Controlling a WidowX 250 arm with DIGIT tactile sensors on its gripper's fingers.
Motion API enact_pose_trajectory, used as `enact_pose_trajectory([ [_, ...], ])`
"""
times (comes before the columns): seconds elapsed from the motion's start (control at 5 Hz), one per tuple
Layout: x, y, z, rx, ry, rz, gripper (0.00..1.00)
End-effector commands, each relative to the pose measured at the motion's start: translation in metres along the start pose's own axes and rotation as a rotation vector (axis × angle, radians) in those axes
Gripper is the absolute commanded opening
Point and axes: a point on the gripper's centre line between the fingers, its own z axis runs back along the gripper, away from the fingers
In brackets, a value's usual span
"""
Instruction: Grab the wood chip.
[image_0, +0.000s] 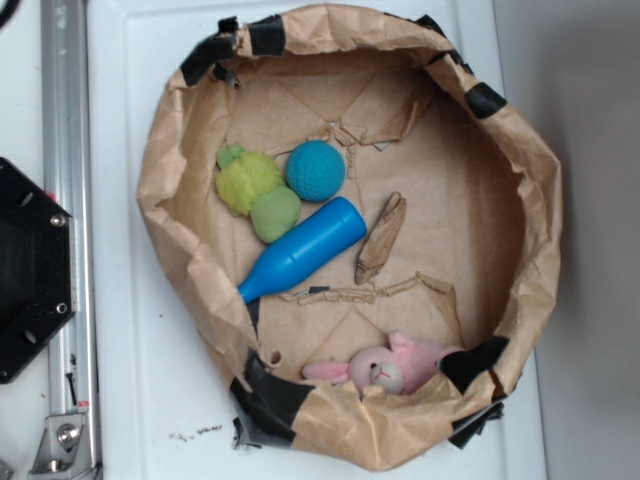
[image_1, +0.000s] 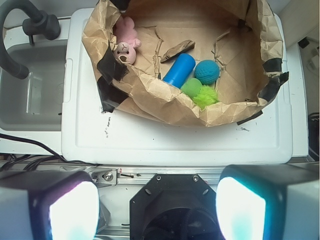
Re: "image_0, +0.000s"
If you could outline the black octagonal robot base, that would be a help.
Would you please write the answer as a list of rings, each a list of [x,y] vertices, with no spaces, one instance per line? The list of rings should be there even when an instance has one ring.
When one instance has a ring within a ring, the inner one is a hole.
[[[1,160],[1,383],[13,382],[74,314],[71,217]]]

